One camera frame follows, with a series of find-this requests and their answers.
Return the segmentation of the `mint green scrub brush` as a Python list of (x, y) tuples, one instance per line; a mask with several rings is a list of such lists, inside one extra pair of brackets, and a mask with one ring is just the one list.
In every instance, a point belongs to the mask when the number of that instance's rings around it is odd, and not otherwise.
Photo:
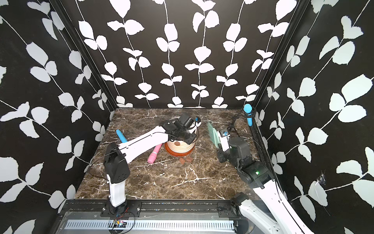
[(217, 149), (219, 149), (221, 145), (219, 133), (217, 132), (217, 130), (213, 127), (213, 125), (210, 122), (208, 122), (206, 125), (207, 125), (207, 129), (209, 132), (209, 137), (210, 137), (211, 142), (215, 145)]

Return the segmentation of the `white ceramic pot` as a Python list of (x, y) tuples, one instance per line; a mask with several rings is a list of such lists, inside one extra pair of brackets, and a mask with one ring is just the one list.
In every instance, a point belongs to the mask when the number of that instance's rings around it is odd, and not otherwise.
[(191, 144), (187, 144), (184, 141), (168, 141), (166, 142), (171, 150), (177, 152), (177, 153), (184, 153), (189, 151), (192, 147), (195, 146), (195, 142)]

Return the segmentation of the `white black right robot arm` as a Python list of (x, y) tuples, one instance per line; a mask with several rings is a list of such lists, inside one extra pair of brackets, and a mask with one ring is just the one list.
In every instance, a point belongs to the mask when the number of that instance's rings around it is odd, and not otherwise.
[(271, 169), (252, 158), (248, 143), (241, 137), (220, 138), (217, 142), (220, 162), (229, 162), (241, 180), (265, 204), (259, 208), (249, 196), (240, 193), (231, 199), (233, 212), (251, 221), (264, 234), (310, 234), (312, 231), (297, 215), (281, 193)]

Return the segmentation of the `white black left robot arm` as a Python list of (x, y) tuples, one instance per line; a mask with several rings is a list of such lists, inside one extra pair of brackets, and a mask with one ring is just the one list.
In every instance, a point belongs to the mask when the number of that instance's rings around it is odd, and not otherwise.
[(126, 202), (125, 181), (130, 175), (128, 164), (144, 152), (171, 140), (191, 145), (197, 138), (196, 130), (201, 125), (199, 117), (192, 118), (186, 113), (171, 120), (162, 121), (149, 132), (117, 145), (107, 147), (104, 168), (109, 181), (109, 201), (113, 207)]

